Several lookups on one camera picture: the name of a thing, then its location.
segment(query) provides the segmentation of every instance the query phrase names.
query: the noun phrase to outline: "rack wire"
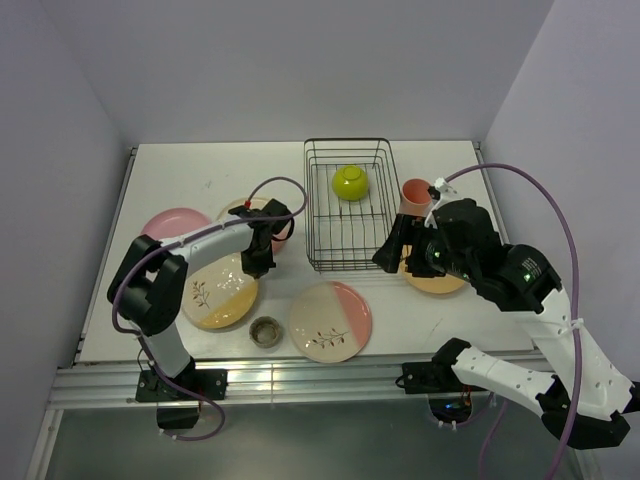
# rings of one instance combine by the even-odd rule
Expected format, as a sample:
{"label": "rack wire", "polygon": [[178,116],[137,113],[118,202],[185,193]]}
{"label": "rack wire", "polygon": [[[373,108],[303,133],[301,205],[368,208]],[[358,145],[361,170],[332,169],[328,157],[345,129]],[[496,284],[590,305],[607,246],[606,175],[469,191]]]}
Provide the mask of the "rack wire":
{"label": "rack wire", "polygon": [[[384,138],[312,138],[304,143],[307,257],[317,271],[374,270],[373,254],[391,232],[400,184],[391,144]],[[369,179],[360,201],[339,199],[331,180],[355,165]]]}

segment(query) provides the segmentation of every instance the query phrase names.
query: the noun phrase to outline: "orange mug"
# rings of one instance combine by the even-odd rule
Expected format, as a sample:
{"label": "orange mug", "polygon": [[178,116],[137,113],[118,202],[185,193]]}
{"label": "orange mug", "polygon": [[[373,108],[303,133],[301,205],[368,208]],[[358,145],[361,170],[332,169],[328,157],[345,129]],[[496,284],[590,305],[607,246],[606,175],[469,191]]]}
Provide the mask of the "orange mug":
{"label": "orange mug", "polygon": [[430,186],[429,182],[421,178],[412,178],[404,182],[399,213],[426,217],[431,206],[431,196],[428,191]]}

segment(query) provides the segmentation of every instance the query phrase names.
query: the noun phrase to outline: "green bowl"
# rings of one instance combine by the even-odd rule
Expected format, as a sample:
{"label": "green bowl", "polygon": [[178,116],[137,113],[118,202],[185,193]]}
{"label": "green bowl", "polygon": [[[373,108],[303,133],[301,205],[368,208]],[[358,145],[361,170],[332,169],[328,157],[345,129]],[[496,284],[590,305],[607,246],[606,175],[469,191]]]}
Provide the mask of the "green bowl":
{"label": "green bowl", "polygon": [[367,173],[360,167],[347,165],[335,173],[331,181],[331,187],[339,198],[357,202],[367,196],[369,178]]}

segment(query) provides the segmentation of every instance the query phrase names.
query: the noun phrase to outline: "white wall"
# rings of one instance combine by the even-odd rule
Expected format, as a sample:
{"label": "white wall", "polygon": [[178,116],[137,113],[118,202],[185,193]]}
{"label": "white wall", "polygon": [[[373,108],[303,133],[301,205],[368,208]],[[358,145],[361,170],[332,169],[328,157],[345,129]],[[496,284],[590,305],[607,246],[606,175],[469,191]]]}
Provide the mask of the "white wall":
{"label": "white wall", "polygon": [[126,152],[36,0],[0,2],[0,477],[75,351]]}
{"label": "white wall", "polygon": [[484,138],[552,0],[42,0],[135,142]]}
{"label": "white wall", "polygon": [[[581,260],[581,314],[610,358],[640,380],[640,2],[556,0],[486,140],[490,161],[537,177],[566,211]],[[512,240],[570,275],[566,242],[532,188],[492,175]],[[637,478],[640,414],[607,479]]]}

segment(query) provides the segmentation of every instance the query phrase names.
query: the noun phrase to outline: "gray floor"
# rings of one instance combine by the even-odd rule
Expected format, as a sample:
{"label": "gray floor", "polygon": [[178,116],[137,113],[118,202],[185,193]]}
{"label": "gray floor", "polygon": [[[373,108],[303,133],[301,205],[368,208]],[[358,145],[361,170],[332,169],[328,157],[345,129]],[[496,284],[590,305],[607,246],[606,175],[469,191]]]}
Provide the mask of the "gray floor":
{"label": "gray floor", "polygon": [[[197,443],[158,436],[153,409],[71,411],[47,479],[477,478],[478,452],[498,408],[457,433],[434,426],[426,408],[425,399],[234,406],[222,433]],[[510,404],[485,478],[541,479],[556,445],[533,414]],[[556,479],[578,478],[570,452]]]}

